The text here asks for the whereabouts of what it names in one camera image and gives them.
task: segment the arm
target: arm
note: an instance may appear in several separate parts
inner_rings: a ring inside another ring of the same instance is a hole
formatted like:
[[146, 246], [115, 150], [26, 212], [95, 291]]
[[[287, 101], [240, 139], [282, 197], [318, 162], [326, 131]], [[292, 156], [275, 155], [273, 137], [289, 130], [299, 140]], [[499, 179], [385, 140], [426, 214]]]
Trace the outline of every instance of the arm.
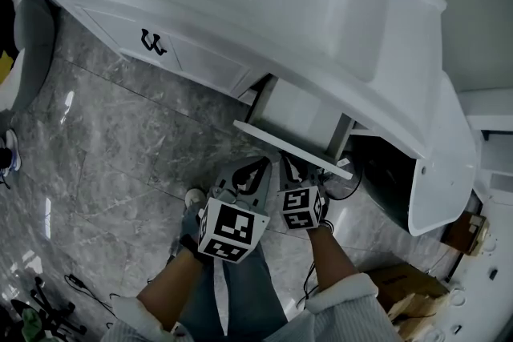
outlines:
[[358, 274], [358, 270], [327, 227], [321, 226], [307, 232], [312, 244], [320, 292], [348, 276]]
[[201, 275], [203, 264], [184, 248], [176, 258], [138, 294], [137, 299], [170, 332], [180, 318]]
[[358, 273], [327, 227], [308, 230], [319, 293], [306, 302], [318, 316], [316, 332], [331, 340], [399, 342], [388, 316], [376, 300], [378, 289]]

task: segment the white vanity cabinet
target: white vanity cabinet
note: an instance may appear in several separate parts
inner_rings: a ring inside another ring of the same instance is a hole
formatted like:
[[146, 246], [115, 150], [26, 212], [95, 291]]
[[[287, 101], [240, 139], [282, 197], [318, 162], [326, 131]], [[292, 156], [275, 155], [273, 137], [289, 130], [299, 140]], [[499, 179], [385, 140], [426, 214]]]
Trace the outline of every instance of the white vanity cabinet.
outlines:
[[69, 2], [63, 2], [63, 7], [116, 53], [144, 60], [236, 99], [263, 76], [259, 71], [172, 36], [149, 22]]
[[345, 142], [366, 127], [415, 162], [413, 235], [467, 204], [477, 155], [442, 72], [445, 0], [56, 1], [120, 56], [232, 97], [272, 74], [235, 125], [324, 170], [348, 176]]

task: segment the yellow object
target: yellow object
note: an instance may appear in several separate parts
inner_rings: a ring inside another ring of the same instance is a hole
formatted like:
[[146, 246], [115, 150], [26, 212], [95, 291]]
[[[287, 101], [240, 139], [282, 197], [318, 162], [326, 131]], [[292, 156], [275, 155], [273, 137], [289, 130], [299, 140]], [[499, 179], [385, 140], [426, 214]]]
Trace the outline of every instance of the yellow object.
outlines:
[[0, 84], [7, 78], [10, 69], [14, 64], [14, 60], [4, 50], [0, 58]]

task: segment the white cabinet door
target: white cabinet door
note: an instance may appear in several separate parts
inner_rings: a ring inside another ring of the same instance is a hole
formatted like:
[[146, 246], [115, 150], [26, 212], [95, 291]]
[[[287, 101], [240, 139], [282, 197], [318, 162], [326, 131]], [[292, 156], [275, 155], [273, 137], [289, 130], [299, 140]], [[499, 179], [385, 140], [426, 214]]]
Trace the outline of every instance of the white cabinet door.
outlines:
[[240, 82], [249, 73], [246, 67], [184, 40], [172, 38], [172, 43], [181, 69], [187, 77], [228, 95], [234, 95]]
[[84, 10], [118, 45], [119, 51], [170, 71], [180, 65], [167, 34], [144, 22], [96, 10]]

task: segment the white wall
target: white wall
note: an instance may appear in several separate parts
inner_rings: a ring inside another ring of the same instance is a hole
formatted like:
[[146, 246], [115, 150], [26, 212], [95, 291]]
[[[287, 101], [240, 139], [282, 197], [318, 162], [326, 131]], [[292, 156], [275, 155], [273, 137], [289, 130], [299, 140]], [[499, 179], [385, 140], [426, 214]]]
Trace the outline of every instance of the white wall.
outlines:
[[513, 0], [447, 0], [443, 66], [457, 91], [513, 87]]
[[458, 98], [474, 130], [513, 131], [513, 89], [464, 91]]

